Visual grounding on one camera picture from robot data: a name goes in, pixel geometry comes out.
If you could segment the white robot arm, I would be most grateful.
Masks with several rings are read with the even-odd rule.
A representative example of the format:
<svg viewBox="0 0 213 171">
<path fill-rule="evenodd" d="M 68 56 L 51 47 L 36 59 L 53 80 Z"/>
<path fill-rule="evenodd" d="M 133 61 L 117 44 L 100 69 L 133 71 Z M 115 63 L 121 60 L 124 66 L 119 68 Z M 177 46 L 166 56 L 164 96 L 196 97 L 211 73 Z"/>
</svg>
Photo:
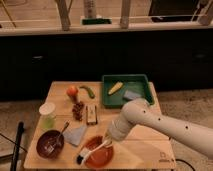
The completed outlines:
<svg viewBox="0 0 213 171">
<path fill-rule="evenodd" d="M 123 141 L 136 125 L 152 128 L 213 159 L 213 128 L 157 115 L 142 98 L 123 105 L 120 114 L 110 122 L 104 138 Z"/>
</svg>

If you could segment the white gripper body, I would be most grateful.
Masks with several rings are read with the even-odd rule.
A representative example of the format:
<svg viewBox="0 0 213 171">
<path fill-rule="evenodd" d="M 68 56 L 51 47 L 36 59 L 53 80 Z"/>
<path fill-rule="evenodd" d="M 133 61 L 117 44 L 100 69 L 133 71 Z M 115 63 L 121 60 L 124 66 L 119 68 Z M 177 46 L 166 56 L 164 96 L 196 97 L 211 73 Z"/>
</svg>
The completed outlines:
<svg viewBox="0 0 213 171">
<path fill-rule="evenodd" d="M 107 140 L 109 144 L 113 141 L 123 141 L 131 131 L 131 125 L 128 122 L 121 120 L 113 120 L 104 135 L 104 140 Z"/>
</svg>

